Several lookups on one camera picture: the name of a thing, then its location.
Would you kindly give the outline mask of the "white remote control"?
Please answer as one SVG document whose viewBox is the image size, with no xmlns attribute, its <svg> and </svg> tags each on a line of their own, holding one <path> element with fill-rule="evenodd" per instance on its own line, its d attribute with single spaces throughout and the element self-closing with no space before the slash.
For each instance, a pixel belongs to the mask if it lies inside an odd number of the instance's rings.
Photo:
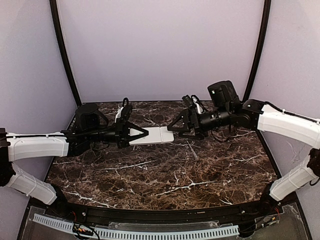
<svg viewBox="0 0 320 240">
<path fill-rule="evenodd" d="M 166 126 L 143 127 L 143 129 L 148 131 L 148 135 L 130 141 L 130 146 L 166 144 L 174 141 L 173 132 L 168 131 Z"/>
</svg>

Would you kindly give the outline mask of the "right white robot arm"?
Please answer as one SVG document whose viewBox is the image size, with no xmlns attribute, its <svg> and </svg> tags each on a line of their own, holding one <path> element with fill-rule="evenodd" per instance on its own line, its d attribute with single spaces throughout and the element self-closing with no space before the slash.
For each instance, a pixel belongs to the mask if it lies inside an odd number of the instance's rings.
<svg viewBox="0 0 320 240">
<path fill-rule="evenodd" d="M 167 126 L 182 138 L 202 140 L 209 131 L 235 126 L 276 133 L 298 140 L 311 150 L 303 162 L 283 177 L 269 183 L 261 197 L 259 210 L 266 214 L 286 196 L 320 177 L 320 121 L 280 109 L 268 101 L 241 102 L 229 80 L 208 88 L 215 110 L 208 111 L 196 96 L 185 95 L 186 109 Z"/>
</svg>

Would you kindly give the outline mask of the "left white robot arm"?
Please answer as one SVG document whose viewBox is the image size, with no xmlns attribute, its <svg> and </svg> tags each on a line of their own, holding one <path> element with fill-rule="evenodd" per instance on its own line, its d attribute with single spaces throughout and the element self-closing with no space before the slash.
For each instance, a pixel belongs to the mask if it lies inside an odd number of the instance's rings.
<svg viewBox="0 0 320 240">
<path fill-rule="evenodd" d="M 75 157 L 92 143 L 116 143 L 125 148 L 134 140 L 148 136 L 148 130 L 131 122 L 132 105 L 123 104 L 109 125 L 108 118 L 95 103 L 87 103 L 75 111 L 74 126 L 70 130 L 48 134 L 16 134 L 0 130 L 0 185 L 13 188 L 48 206 L 64 204 L 66 197 L 59 187 L 43 182 L 25 172 L 14 161 L 39 157 Z"/>
</svg>

